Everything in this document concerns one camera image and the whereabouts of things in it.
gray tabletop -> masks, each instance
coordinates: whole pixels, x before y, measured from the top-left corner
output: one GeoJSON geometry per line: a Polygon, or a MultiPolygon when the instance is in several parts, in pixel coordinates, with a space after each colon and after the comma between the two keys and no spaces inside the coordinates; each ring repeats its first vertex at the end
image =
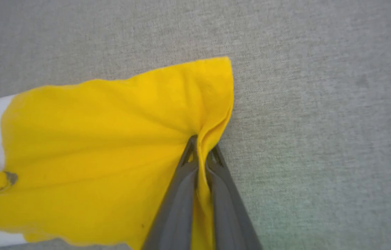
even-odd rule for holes
{"type": "Polygon", "coordinates": [[[0,97],[216,56],[264,247],[391,249],[391,0],[0,1],[0,97]]]}

gray fabric surface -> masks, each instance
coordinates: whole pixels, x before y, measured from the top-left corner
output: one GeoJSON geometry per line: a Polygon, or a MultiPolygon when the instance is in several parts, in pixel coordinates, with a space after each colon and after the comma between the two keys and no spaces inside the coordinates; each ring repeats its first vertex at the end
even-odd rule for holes
{"type": "Polygon", "coordinates": [[[223,55],[265,249],[391,249],[391,0],[0,1],[0,97],[223,55]]]}

yellow cloth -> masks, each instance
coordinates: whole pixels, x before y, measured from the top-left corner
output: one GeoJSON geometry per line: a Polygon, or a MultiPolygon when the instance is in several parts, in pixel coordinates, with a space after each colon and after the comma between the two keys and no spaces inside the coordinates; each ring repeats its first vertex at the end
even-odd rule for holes
{"type": "Polygon", "coordinates": [[[198,134],[193,249],[213,248],[204,162],[230,119],[228,58],[159,68],[128,80],[45,86],[1,118],[0,231],[29,242],[125,242],[139,249],[187,140],[198,134]]]}

gray surface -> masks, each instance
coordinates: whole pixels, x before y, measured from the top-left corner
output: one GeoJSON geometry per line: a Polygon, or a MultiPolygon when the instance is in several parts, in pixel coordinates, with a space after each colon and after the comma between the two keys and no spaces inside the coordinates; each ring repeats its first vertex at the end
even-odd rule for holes
{"type": "Polygon", "coordinates": [[[391,249],[391,0],[195,2],[0,1],[0,97],[228,55],[221,147],[265,248],[391,249]]]}

dark spot on cloth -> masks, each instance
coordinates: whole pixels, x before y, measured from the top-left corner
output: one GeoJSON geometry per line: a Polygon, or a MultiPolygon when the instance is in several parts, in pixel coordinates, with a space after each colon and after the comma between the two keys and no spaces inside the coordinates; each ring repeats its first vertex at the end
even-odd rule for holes
{"type": "Polygon", "coordinates": [[[16,175],[15,173],[5,171],[5,174],[10,186],[13,186],[18,181],[18,175],[16,175]]]}
{"type": "Polygon", "coordinates": [[[369,88],[368,79],[366,78],[366,75],[363,74],[357,81],[356,85],[359,87],[369,88]]]}

